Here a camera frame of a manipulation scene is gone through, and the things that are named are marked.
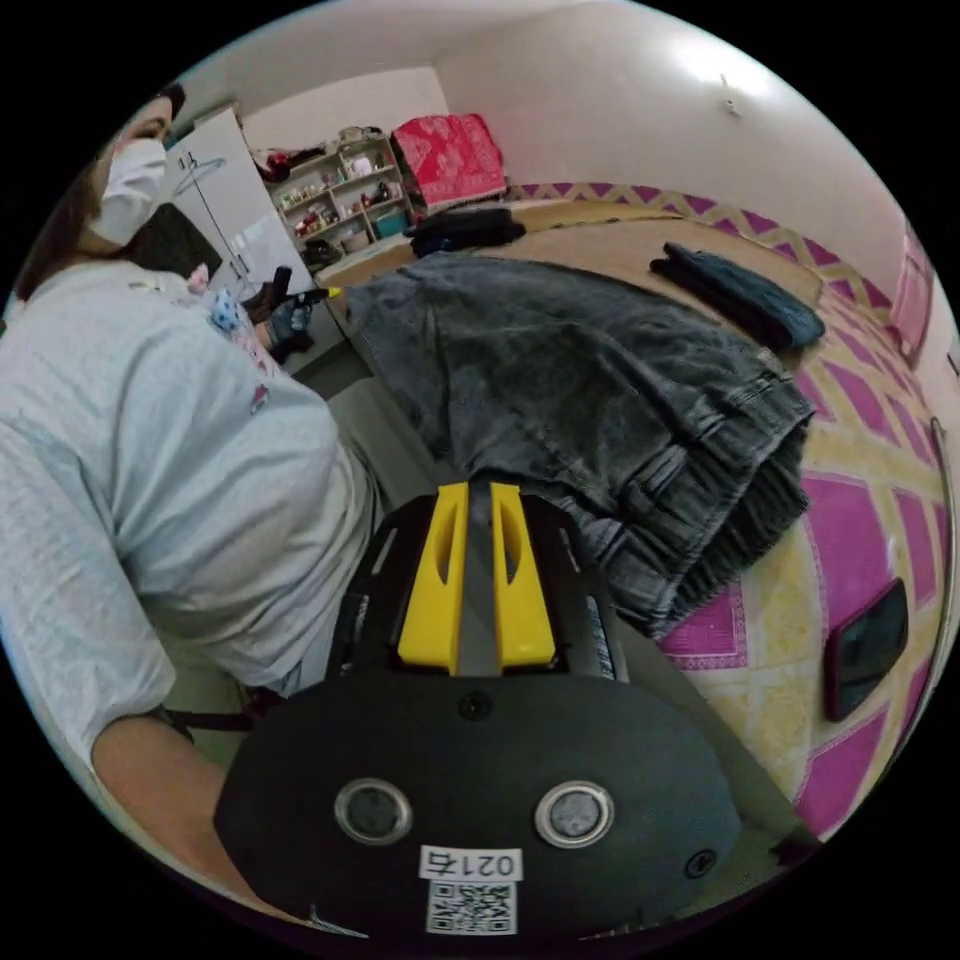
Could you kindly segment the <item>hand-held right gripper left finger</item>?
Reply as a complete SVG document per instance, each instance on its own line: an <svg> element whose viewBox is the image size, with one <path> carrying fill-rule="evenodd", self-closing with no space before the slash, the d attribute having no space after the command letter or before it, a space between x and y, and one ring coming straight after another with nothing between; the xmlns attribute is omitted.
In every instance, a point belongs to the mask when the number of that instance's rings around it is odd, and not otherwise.
<svg viewBox="0 0 960 960"><path fill-rule="evenodd" d="M438 488L397 646L407 667L457 671L468 507L467 483Z"/></svg>

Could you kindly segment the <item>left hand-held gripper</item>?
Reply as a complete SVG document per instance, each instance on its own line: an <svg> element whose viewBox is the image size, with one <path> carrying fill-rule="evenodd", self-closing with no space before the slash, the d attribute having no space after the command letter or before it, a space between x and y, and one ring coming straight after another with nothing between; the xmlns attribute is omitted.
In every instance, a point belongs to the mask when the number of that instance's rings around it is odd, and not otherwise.
<svg viewBox="0 0 960 960"><path fill-rule="evenodd" d="M301 293L292 293L292 269L278 267L271 281L262 285L252 297L242 302L243 309L252 324L265 323L278 309L312 310L317 304L342 297L340 287L313 287Z"/></svg>

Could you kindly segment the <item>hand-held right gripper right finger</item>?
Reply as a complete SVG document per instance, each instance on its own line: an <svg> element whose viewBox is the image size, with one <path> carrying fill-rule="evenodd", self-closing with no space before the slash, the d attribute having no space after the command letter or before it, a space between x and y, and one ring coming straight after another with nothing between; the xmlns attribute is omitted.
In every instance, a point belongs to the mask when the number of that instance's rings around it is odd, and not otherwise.
<svg viewBox="0 0 960 960"><path fill-rule="evenodd" d="M533 542L518 487L490 487L493 609L501 670L545 668L556 654Z"/></svg>

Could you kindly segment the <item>person's left hand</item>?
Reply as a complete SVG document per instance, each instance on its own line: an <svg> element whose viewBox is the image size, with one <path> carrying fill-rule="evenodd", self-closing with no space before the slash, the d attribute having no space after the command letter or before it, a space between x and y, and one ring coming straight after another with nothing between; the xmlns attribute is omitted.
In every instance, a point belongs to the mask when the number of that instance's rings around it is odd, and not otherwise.
<svg viewBox="0 0 960 960"><path fill-rule="evenodd" d="M309 304L289 298L257 326L257 335L271 355L286 357L291 352L305 352L310 347L312 339L308 330L312 310Z"/></svg>

